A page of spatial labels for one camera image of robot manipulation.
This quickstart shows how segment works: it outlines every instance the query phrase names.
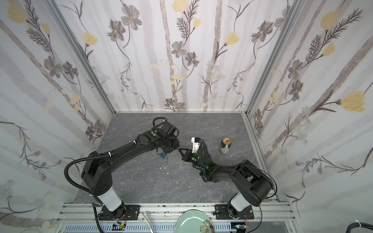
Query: ceramic plate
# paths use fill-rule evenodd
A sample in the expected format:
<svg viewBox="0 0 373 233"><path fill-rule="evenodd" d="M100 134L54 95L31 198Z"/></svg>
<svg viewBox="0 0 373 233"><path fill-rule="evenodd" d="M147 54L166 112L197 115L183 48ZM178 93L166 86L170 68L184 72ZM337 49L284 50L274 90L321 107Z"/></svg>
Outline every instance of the ceramic plate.
<svg viewBox="0 0 373 233"><path fill-rule="evenodd" d="M198 210L189 210L176 223L175 233L215 233L210 218Z"/></svg>

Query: mounting plate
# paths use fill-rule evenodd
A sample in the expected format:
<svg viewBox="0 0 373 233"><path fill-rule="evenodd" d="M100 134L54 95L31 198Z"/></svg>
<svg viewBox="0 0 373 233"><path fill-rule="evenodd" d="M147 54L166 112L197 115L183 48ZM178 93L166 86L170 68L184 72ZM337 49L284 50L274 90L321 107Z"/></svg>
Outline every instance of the mounting plate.
<svg viewBox="0 0 373 233"><path fill-rule="evenodd" d="M246 207L243 212L246 214L247 219L254 219L254 213L251 205ZM227 205L215 205L214 214L217 220L232 220L232 218L228 214ZM239 219L245 219L245 216L242 215Z"/></svg>
<svg viewBox="0 0 373 233"><path fill-rule="evenodd" d="M126 220L137 220L140 213L140 205L126 205L127 214ZM100 221L110 221L113 217L110 216L111 212L103 206L101 213L98 214L98 220Z"/></svg>

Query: gray marble surface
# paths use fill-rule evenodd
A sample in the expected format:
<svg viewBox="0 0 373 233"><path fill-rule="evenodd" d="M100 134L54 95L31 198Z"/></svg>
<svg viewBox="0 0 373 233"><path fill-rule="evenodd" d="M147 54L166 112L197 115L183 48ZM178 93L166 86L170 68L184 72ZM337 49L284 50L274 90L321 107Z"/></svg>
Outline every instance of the gray marble surface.
<svg viewBox="0 0 373 233"><path fill-rule="evenodd" d="M205 139L213 161L231 165L247 159L258 165L239 113L116 113L98 152L106 152L132 141L136 134L149 130L152 120L165 116L180 130L182 148L192 148L191 138ZM227 154L219 152L220 141L228 137L232 146ZM155 150L139 155L112 173L113 186L124 203L227 202L237 193L232 182L204 183L191 163L181 160L177 150L165 162ZM94 199L79 191L74 203Z"/></svg>

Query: wall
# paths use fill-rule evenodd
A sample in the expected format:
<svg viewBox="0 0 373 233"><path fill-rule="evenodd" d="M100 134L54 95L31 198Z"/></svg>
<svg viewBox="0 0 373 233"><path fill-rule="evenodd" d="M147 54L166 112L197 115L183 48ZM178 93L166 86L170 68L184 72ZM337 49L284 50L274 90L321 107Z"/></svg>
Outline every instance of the wall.
<svg viewBox="0 0 373 233"><path fill-rule="evenodd" d="M305 2L249 117L304 233L372 223L373 3Z"/></svg>
<svg viewBox="0 0 373 233"><path fill-rule="evenodd" d="M117 111L244 111L293 1L56 2Z"/></svg>
<svg viewBox="0 0 373 233"><path fill-rule="evenodd" d="M49 232L111 114L43 1L1 1L0 28L0 232Z"/></svg>

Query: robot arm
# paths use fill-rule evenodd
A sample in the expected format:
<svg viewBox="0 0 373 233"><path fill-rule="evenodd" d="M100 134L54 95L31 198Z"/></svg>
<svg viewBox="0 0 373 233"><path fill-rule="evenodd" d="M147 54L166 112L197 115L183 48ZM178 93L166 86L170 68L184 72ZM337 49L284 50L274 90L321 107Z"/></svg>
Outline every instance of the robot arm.
<svg viewBox="0 0 373 233"><path fill-rule="evenodd" d="M162 123L155 125L155 120L164 119ZM113 219L118 219L125 213L126 208L122 200L119 198L113 187L111 173L122 164L135 158L145 152L161 147L167 154L180 147L177 136L179 130L167 121L167 118L161 117L153 120L154 127L144 133L137 135L133 142L105 153L92 152L88 158L105 156L103 158L95 158L87 160L81 177L91 195L105 206L110 212Z"/></svg>
<svg viewBox="0 0 373 233"><path fill-rule="evenodd" d="M273 188L271 179L248 160L232 166L221 166L212 161L204 140L192 138L192 142L193 150L179 148L182 160L200 169L203 181L229 181L238 188L239 193L227 204L230 217L240 217L249 205L259 206Z"/></svg>

